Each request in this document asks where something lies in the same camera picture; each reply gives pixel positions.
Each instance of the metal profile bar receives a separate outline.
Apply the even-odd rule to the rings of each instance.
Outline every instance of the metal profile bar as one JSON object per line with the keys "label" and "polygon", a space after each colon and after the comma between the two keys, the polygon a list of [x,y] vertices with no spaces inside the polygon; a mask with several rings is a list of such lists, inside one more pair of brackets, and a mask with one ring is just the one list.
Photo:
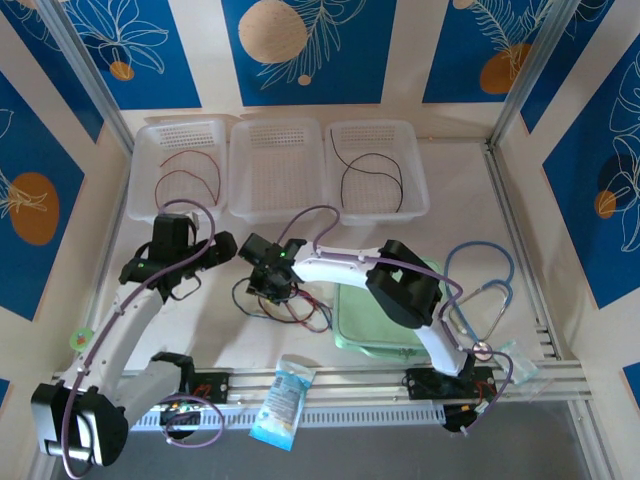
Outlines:
{"label": "metal profile bar", "polygon": [[607,455],[590,402],[570,401],[567,405],[591,478],[597,480],[621,478]]}
{"label": "metal profile bar", "polygon": [[89,52],[77,34],[71,21],[64,12],[64,7],[58,0],[36,0],[38,11],[43,22],[51,31],[55,41],[58,43],[60,50],[64,54],[69,65],[87,91],[89,97],[94,102],[98,111],[105,119],[105,123],[111,128],[112,133],[120,143],[125,152],[128,153],[129,163],[127,171],[123,177],[123,183],[117,196],[117,210],[115,215],[110,219],[108,234],[109,240],[101,252],[102,262],[98,270],[98,275],[94,281],[94,295],[87,308],[84,318],[84,324],[88,325],[95,316],[99,295],[98,292],[104,285],[107,272],[109,269],[109,261],[115,248],[118,229],[124,207],[126,204],[127,185],[129,183],[129,170],[131,168],[131,154],[133,152],[133,137],[126,122],[120,115],[120,109],[106,86],[102,75],[98,71],[95,63],[91,59]]}
{"label": "metal profile bar", "polygon": [[58,0],[35,0],[42,21],[51,32],[74,73],[96,105],[96,108],[111,127],[125,151],[133,152],[133,136],[120,109],[107,88],[87,48],[73,27]]}
{"label": "metal profile bar", "polygon": [[[496,383],[504,381],[505,374],[496,364]],[[567,401],[591,400],[591,391],[577,361],[536,362],[540,373],[524,387],[509,385],[501,401]],[[409,400],[402,386],[406,365],[367,367],[360,370],[340,368],[317,369],[313,387],[307,396],[309,407],[362,407],[419,405],[425,402]],[[262,404],[273,382],[275,370],[263,369],[230,371],[228,402],[230,405],[257,407]],[[470,399],[453,399],[435,404],[460,403]]]}
{"label": "metal profile bar", "polygon": [[491,182],[502,210],[503,218],[507,225],[507,230],[511,241],[516,249],[516,261],[523,273],[525,282],[527,284],[527,292],[529,293],[529,300],[532,302],[532,307],[537,315],[537,320],[541,323],[539,326],[544,326],[548,329],[549,337],[553,349],[556,353],[556,357],[565,360],[574,358],[573,353],[566,344],[564,337],[558,334],[554,323],[551,321],[551,315],[547,303],[542,294],[542,287],[536,277],[531,262],[529,260],[529,253],[522,235],[522,229],[518,224],[518,218],[515,215],[515,211],[511,202],[509,201],[509,188],[505,181],[505,175],[503,174],[502,164],[504,158],[500,152],[500,149],[491,149],[488,145],[483,147],[484,157],[491,177]]}
{"label": "metal profile bar", "polygon": [[549,58],[553,54],[560,37],[569,24],[571,17],[582,0],[548,0],[554,2],[540,33],[533,42],[531,53],[520,69],[511,91],[507,95],[504,107],[489,139],[489,145],[495,147],[500,143],[511,126],[513,119],[520,113],[522,106],[540,78]]}

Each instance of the plastic bag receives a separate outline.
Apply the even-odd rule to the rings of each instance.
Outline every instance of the plastic bag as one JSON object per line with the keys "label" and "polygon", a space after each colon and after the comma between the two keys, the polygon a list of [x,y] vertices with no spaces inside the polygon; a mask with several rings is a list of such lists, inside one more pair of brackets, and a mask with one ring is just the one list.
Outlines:
{"label": "plastic bag", "polygon": [[307,390],[311,387],[314,376],[313,370],[280,359],[276,367],[276,378],[249,435],[274,447],[290,451]]}

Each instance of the white plastic tray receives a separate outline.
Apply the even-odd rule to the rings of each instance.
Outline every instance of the white plastic tray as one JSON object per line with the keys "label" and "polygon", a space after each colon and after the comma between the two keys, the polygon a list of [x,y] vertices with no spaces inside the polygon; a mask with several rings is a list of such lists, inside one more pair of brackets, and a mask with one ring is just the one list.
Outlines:
{"label": "white plastic tray", "polygon": [[[161,123],[138,131],[131,165],[127,213],[152,223],[169,200],[195,200],[220,217],[227,201],[227,143],[224,122]],[[174,205],[170,212],[193,207]]]}
{"label": "white plastic tray", "polygon": [[[325,203],[320,124],[311,118],[249,120],[234,125],[229,210],[250,224],[285,222]],[[311,220],[312,212],[301,220]]]}
{"label": "white plastic tray", "polygon": [[406,223],[429,210],[427,182],[410,123],[332,123],[325,132],[325,154],[330,203],[341,211],[344,225]]}

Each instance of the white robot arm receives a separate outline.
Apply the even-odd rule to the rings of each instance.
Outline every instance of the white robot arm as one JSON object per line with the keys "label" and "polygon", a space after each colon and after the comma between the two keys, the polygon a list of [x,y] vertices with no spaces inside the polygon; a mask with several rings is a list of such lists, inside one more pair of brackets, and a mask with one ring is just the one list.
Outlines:
{"label": "white robot arm", "polygon": [[[248,293],[278,303],[289,297],[294,283],[323,281],[364,288],[371,291],[390,321],[415,332],[435,370],[456,377],[473,368],[473,357],[457,349],[442,322],[432,318],[442,299],[439,282],[413,269],[383,263],[389,258],[431,270],[400,242],[390,240],[382,248],[346,250],[314,247],[293,239],[281,247],[252,234],[238,255],[254,266]],[[393,277],[397,271],[402,273],[398,280]]]}
{"label": "white robot arm", "polygon": [[[173,288],[183,277],[225,263],[237,252],[228,232],[215,235],[215,244],[207,247],[209,240],[195,243],[194,239],[190,244],[191,230],[195,237],[195,224],[185,215],[161,214],[156,218],[152,241],[143,245],[122,269],[121,286],[113,305],[86,346],[85,352],[92,354],[91,361],[83,353],[55,384],[36,388],[31,409],[43,453],[59,456],[64,448],[76,460],[110,465],[124,448],[129,428],[140,417],[174,392],[193,391],[191,357],[166,352],[155,355],[141,374],[120,385],[133,349]],[[149,254],[143,257],[147,249]],[[196,258],[194,252],[204,253]],[[168,267],[178,264],[182,266],[162,275],[170,270]],[[148,288],[126,302],[124,311],[120,310],[123,300],[132,298],[140,284],[156,277]],[[63,445],[63,418],[69,412],[68,445]]]}

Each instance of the green tray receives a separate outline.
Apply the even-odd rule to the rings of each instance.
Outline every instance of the green tray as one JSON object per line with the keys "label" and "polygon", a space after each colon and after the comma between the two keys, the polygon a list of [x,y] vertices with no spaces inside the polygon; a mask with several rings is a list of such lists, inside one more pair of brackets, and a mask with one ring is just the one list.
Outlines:
{"label": "green tray", "polygon": [[[422,260],[435,272],[441,272],[433,260]],[[442,284],[440,291],[444,295]],[[413,331],[391,321],[373,295],[362,288],[337,285],[333,336],[339,348],[370,357],[400,362],[429,357]]]}

